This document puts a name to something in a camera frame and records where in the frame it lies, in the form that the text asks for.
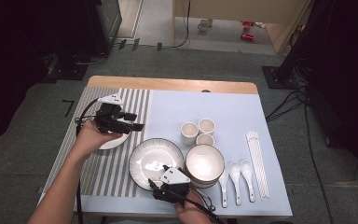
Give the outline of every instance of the wooden table edge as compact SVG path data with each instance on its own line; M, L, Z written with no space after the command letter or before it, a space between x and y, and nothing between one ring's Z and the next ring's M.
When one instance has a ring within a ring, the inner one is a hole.
M162 91L211 91L222 93L258 94L252 82L192 80L154 77L93 76L88 87L125 88Z

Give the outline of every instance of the floor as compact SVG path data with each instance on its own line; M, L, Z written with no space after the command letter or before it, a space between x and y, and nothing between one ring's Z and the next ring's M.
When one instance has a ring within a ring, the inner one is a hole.
M118 31L132 33L132 36L118 35L118 41L127 39L130 43L139 38L140 45L172 46L172 1L166 0L120 0L123 24ZM139 17L136 16L138 6L141 6ZM214 20L213 26L206 32L199 29L200 19L188 20L188 41L182 49L204 49L230 52L276 54L269 40L267 30L260 26L251 27L246 33L253 35L254 40L241 39L241 21ZM186 38L186 18L175 18L174 46L179 46ZM288 46L281 55L290 50Z

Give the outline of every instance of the forearm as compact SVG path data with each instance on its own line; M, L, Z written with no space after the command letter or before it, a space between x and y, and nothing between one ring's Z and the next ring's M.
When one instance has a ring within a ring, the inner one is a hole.
M70 223L81 169L86 159L70 152L28 223Z

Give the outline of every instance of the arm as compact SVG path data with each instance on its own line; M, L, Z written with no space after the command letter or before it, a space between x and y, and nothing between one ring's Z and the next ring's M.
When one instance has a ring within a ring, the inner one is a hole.
M200 196L193 190L186 197L191 201L203 204ZM192 203L185 202L185 206L182 206L181 203L176 203L175 210L184 224L211 224L208 216Z
M70 223L74 209L81 169L90 154L103 143L121 137L121 133L102 134L92 121L87 121L71 151L66 156L45 197L31 215L28 223Z

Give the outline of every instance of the white bowl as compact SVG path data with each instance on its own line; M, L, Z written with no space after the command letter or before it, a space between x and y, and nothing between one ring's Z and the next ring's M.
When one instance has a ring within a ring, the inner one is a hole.
M225 169L225 161L215 147L198 145L186 155L186 172L197 183L205 186L214 184Z

